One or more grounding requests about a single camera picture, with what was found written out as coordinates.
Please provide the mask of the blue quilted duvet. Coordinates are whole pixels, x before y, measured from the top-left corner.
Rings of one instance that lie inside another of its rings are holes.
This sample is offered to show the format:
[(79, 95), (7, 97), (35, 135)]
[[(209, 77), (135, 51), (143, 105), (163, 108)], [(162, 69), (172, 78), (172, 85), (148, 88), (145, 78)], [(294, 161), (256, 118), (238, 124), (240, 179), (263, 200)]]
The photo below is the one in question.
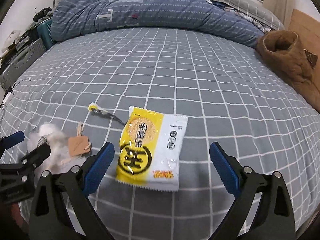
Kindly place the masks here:
[(168, 27), (209, 33), (254, 48), (263, 32), (207, 0), (60, 0), (51, 36), (64, 40), (127, 27)]

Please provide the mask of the small yellow wrapper strip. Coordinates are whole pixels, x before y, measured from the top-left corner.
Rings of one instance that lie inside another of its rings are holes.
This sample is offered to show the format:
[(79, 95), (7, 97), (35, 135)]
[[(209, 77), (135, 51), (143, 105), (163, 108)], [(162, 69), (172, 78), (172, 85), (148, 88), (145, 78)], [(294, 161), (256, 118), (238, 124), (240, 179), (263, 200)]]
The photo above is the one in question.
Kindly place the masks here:
[(114, 114), (108, 112), (107, 110), (101, 108), (100, 106), (98, 106), (96, 103), (90, 103), (87, 107), (88, 111), (93, 113), (93, 114), (96, 114), (96, 115), (99, 115), (103, 118), (109, 118), (109, 119), (113, 119), (115, 121), (117, 121), (118, 123), (122, 124), (123, 126), (125, 126), (126, 124), (121, 121), (117, 116), (115, 116)]

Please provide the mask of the grey checked bed sheet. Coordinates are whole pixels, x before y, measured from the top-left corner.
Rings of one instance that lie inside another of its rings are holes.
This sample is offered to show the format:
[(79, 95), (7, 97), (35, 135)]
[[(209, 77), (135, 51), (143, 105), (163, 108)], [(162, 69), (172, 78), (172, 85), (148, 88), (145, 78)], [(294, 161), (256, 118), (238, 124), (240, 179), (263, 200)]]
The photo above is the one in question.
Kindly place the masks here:
[(92, 102), (121, 121), (130, 106), (188, 117), (178, 192), (119, 183), (112, 163), (90, 196), (116, 239), (211, 236), (234, 200), (210, 162), (212, 142), (255, 172), (281, 172), (297, 228), (319, 205), (319, 113), (250, 47), (163, 28), (67, 40), (20, 77), (1, 109), (1, 135), (49, 122), (71, 137), (81, 122), (93, 153), (107, 141), (118, 147), (121, 124), (90, 113)]

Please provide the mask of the grey suitcase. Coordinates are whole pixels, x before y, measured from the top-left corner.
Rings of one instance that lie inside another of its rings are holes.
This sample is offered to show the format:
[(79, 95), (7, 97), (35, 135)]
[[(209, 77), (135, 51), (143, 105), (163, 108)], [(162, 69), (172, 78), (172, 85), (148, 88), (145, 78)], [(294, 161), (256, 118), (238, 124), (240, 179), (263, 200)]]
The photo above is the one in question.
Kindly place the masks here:
[(9, 62), (8, 66), (1, 70), (1, 87), (3, 90), (5, 92), (9, 90), (17, 79), (45, 52), (46, 48), (41, 38), (20, 51)]

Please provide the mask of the grey checked pillow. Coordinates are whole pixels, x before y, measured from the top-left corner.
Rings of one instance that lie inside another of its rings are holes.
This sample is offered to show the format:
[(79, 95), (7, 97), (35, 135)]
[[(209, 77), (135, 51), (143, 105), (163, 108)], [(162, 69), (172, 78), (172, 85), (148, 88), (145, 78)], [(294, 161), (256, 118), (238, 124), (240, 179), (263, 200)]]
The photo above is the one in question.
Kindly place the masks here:
[(207, 0), (207, 2), (226, 12), (236, 14), (252, 23), (263, 33), (285, 29), (282, 22), (272, 12), (253, 0)]

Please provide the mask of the wooden headboard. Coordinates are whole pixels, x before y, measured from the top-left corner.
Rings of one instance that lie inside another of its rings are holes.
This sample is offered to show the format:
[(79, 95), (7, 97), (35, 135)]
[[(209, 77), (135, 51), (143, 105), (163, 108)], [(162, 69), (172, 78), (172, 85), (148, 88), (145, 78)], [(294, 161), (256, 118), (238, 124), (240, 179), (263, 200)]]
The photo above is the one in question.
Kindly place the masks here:
[(301, 12), (293, 9), (289, 30), (297, 33), (301, 39), (304, 48), (317, 55), (319, 58), (319, 22)]

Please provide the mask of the white charger adapter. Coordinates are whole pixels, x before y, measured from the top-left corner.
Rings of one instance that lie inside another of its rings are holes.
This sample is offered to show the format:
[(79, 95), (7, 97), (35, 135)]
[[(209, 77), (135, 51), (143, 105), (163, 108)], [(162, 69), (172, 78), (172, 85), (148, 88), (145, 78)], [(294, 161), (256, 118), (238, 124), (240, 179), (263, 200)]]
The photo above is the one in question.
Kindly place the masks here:
[(8, 93), (6, 94), (6, 96), (4, 97), (4, 99), (3, 99), (3, 103), (4, 103), (5, 105), (8, 105), (9, 102), (12, 100), (12, 97), (13, 97), (12, 92), (8, 92)]

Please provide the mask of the yellow white snack packet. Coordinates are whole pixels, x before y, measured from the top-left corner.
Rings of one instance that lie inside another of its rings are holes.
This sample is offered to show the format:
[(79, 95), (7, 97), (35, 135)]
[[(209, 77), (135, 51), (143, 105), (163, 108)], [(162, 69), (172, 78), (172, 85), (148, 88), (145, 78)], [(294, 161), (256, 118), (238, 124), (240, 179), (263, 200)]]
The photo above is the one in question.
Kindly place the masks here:
[(129, 107), (119, 140), (116, 180), (149, 190), (179, 189), (180, 153), (188, 117)]

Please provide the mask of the brown fleece jacket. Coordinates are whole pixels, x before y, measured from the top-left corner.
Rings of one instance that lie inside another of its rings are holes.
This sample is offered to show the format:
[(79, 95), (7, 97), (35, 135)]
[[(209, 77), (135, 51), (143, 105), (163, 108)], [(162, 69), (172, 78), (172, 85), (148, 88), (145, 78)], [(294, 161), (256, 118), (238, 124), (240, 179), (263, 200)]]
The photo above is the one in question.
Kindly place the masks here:
[(256, 50), (270, 70), (319, 111), (319, 66), (309, 62), (297, 33), (270, 31), (258, 39)]

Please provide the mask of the brown paper tag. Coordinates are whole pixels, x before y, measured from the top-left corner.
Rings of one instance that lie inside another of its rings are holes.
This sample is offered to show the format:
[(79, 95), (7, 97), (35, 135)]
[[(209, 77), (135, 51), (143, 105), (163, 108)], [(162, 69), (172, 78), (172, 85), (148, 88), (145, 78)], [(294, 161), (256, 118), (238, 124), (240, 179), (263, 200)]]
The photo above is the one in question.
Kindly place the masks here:
[(91, 142), (88, 136), (82, 135), (84, 124), (78, 123), (76, 127), (76, 136), (68, 138), (68, 151), (71, 157), (87, 154), (91, 151)]

